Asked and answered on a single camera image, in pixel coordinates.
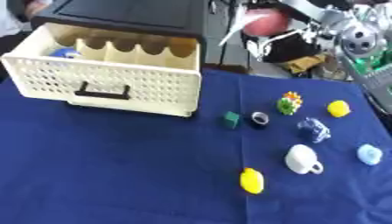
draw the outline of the blue ball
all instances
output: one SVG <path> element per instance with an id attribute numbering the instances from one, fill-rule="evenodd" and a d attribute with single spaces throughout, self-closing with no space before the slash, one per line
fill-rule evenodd
<path id="1" fill-rule="evenodd" d="M 67 47 L 58 49 L 51 53 L 49 56 L 65 59 L 77 59 L 81 56 L 81 54 L 72 47 Z"/>

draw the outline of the red object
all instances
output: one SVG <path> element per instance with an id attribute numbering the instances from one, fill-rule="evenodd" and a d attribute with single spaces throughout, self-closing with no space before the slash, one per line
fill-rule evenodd
<path id="1" fill-rule="evenodd" d="M 286 17 L 279 10 L 273 9 L 260 9 L 260 10 L 249 10 L 249 15 L 254 14 L 265 14 L 267 17 L 262 17 L 253 23 L 245 26 L 243 31 L 249 36 L 271 36 L 281 32 L 285 32 L 289 26 L 289 18 Z"/>

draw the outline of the light blue object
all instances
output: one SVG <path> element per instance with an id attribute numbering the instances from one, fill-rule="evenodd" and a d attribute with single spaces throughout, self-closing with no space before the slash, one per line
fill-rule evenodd
<path id="1" fill-rule="evenodd" d="M 331 137 L 331 131 L 318 119 L 309 118 L 298 123 L 298 128 L 303 137 L 310 139 L 314 144 L 319 144 Z"/>
<path id="2" fill-rule="evenodd" d="M 81 54 L 72 47 L 67 47 L 58 49 L 51 53 L 49 56 L 65 59 L 77 59 L 81 56 Z"/>
<path id="3" fill-rule="evenodd" d="M 382 161 L 382 151 L 370 144 L 362 145 L 357 151 L 357 156 L 366 165 L 378 165 Z"/>

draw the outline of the mug handle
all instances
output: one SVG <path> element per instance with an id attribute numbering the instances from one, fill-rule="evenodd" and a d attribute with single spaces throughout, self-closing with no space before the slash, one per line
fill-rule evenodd
<path id="1" fill-rule="evenodd" d="M 316 164 L 311 168 L 311 172 L 314 174 L 321 174 L 324 171 L 324 166 L 317 161 Z"/>

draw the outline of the black drawer top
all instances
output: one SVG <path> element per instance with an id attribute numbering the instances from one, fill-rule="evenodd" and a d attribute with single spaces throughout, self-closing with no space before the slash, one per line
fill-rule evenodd
<path id="1" fill-rule="evenodd" d="M 203 0 L 58 0 L 32 22 L 202 40 L 204 5 Z"/>

